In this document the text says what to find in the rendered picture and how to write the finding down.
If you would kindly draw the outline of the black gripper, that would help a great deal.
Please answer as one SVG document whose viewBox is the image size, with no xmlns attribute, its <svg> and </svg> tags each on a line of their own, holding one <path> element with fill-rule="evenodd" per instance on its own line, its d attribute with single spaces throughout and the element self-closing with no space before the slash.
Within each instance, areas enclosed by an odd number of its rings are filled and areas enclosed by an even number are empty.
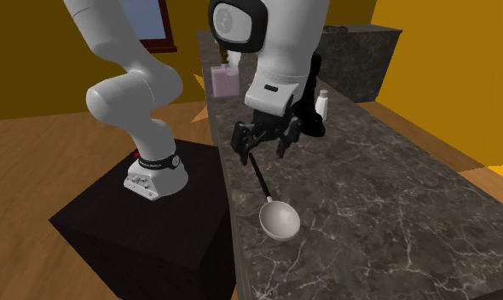
<svg viewBox="0 0 503 300">
<path fill-rule="evenodd" d="M 247 165 L 249 152 L 261 142 L 276 140 L 279 144 L 276 155 L 282 159 L 286 150 L 298 142 L 301 131 L 301 120 L 293 115 L 291 107 L 282 117 L 259 110 L 253 110 L 252 124 L 241 121 L 235 123 L 231 138 L 231 147 L 239 154 L 242 165 Z"/>
</svg>

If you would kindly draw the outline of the black tall curved object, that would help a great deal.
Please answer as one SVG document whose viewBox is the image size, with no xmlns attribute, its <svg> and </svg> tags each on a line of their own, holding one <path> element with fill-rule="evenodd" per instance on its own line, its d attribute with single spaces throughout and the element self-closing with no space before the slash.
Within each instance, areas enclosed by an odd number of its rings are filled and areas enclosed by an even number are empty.
<svg viewBox="0 0 503 300">
<path fill-rule="evenodd" d="M 301 132 L 307 136 L 323 137 L 325 127 L 322 116 L 315 110 L 315 88 L 321 69 L 321 56 L 314 52 L 311 57 L 309 76 L 301 100 L 298 102 L 298 117 L 302 120 Z"/>
</svg>

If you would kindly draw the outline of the small white bottle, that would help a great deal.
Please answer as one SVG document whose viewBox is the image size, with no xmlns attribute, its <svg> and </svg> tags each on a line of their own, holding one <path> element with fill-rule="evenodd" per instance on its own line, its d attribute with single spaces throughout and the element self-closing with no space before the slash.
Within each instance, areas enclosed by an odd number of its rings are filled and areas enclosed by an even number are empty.
<svg viewBox="0 0 503 300">
<path fill-rule="evenodd" d="M 315 101 L 315 110 L 321 115 L 322 121 L 327 120 L 328 91 L 322 89 Z"/>
</svg>

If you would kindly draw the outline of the pink soap dispenser bottle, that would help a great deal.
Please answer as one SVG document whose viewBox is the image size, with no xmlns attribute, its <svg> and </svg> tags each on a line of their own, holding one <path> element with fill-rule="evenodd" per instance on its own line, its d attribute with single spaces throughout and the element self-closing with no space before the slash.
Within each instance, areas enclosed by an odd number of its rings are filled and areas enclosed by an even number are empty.
<svg viewBox="0 0 503 300">
<path fill-rule="evenodd" d="M 211 67 L 212 93 L 215 98 L 240 94 L 240 53 L 218 46 L 220 64 Z"/>
</svg>

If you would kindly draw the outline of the dark marble cabinet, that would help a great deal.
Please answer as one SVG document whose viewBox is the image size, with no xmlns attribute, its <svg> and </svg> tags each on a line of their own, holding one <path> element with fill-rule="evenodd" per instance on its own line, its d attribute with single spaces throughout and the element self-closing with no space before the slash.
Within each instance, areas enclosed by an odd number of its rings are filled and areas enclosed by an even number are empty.
<svg viewBox="0 0 503 300">
<path fill-rule="evenodd" d="M 355 103 L 375 101 L 401 34 L 371 24 L 325 26 L 318 78 Z"/>
</svg>

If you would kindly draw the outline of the dark robot stand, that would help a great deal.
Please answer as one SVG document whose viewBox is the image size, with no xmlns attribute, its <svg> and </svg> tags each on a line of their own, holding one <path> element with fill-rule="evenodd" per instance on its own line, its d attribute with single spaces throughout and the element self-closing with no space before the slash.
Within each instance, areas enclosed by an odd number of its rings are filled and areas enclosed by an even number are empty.
<svg viewBox="0 0 503 300">
<path fill-rule="evenodd" d="M 219 151 L 176 145 L 189 175 L 180 192 L 151 201 L 125 188 L 130 153 L 49 221 L 123 300 L 230 300 L 234 252 Z"/>
</svg>

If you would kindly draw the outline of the window with dark red frame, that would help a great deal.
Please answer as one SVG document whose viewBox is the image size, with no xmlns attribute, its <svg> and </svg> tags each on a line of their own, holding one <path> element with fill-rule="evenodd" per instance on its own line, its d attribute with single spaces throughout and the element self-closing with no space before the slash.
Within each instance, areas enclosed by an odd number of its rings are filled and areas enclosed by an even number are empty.
<svg viewBox="0 0 503 300">
<path fill-rule="evenodd" d="M 165 0 L 120 0 L 142 45 L 150 53 L 177 52 Z"/>
</svg>

